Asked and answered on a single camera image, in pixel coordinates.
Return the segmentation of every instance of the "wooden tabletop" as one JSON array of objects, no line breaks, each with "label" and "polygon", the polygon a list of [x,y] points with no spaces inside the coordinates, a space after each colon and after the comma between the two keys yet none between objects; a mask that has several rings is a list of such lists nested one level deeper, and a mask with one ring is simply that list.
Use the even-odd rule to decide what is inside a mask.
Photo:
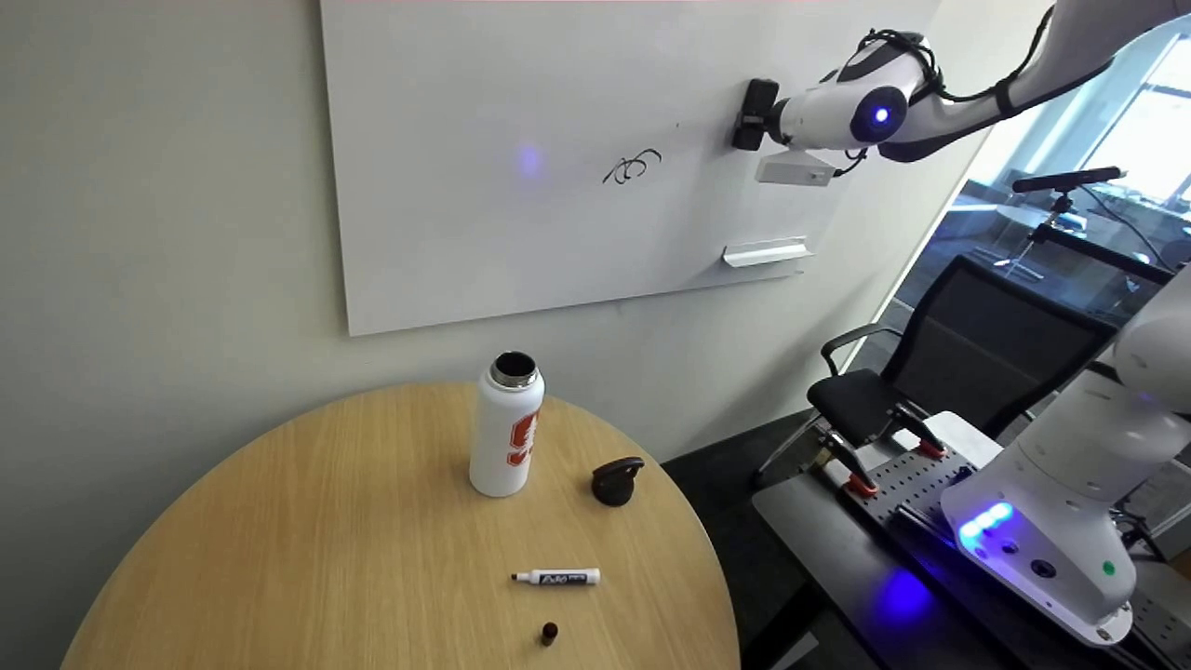
[{"label": "wooden tabletop", "polygon": [[[483,500],[472,409],[469,384],[384,386],[252,438],[154,522],[64,666],[742,666],[714,546],[633,438],[549,400],[528,486]],[[636,495],[600,506],[587,477],[622,454],[649,461]],[[512,584],[541,564],[603,582]]]}]

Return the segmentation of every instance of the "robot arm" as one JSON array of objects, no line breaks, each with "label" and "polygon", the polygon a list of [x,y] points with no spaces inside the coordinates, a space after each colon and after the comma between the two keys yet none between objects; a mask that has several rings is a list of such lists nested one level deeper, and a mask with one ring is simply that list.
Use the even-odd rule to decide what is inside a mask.
[{"label": "robot arm", "polygon": [[1129,41],[1186,12],[1191,0],[1057,0],[1028,58],[974,98],[946,90],[925,37],[879,28],[808,93],[772,104],[753,83],[734,145],[757,149],[765,126],[789,149],[874,145],[886,161],[912,163],[1092,83]]}]

